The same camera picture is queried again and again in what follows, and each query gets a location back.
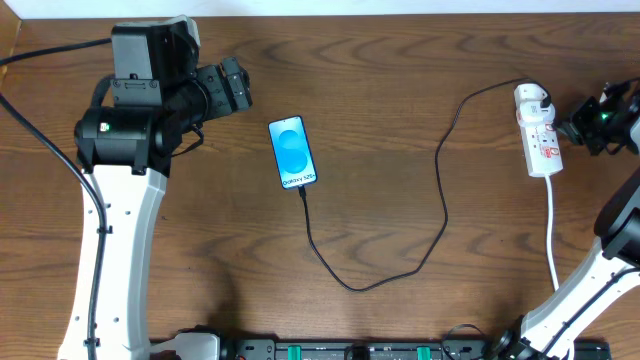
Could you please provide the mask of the white power strip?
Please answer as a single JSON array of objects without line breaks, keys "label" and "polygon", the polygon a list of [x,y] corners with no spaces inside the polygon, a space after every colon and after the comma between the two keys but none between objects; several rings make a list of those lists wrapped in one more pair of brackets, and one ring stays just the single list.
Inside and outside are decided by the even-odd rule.
[{"label": "white power strip", "polygon": [[529,176],[544,178],[563,170],[557,134],[551,124],[521,126],[520,131]]}]

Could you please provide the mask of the blue Galaxy smartphone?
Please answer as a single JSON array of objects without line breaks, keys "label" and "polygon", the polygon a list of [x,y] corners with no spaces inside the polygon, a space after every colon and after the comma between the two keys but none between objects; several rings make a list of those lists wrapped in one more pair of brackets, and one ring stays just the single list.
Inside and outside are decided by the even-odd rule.
[{"label": "blue Galaxy smartphone", "polygon": [[315,183],[318,176],[303,118],[295,115],[273,121],[268,131],[282,188]]}]

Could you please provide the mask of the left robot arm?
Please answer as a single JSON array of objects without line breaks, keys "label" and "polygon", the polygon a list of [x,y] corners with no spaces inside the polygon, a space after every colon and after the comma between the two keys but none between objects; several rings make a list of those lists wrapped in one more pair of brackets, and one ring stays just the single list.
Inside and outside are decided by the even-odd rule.
[{"label": "left robot arm", "polygon": [[202,327],[153,342],[146,320],[152,240],[172,160],[186,133],[251,107],[237,59],[201,66],[187,16],[115,25],[114,71],[97,84],[74,129],[84,218],[62,359],[221,359],[221,338]]}]

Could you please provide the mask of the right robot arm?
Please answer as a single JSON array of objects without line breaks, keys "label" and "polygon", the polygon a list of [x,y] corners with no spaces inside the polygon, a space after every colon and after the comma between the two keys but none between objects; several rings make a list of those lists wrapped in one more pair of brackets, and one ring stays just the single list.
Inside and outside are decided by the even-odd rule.
[{"label": "right robot arm", "polygon": [[[608,84],[564,119],[551,96],[529,81],[514,91],[516,120],[528,173],[549,181],[563,168],[558,137],[596,156],[626,148],[639,152],[639,93],[629,81]],[[639,175],[602,208],[591,250],[565,280],[552,270],[553,294],[519,318],[487,353],[489,359],[573,359],[575,339],[620,296],[639,284]]]}]

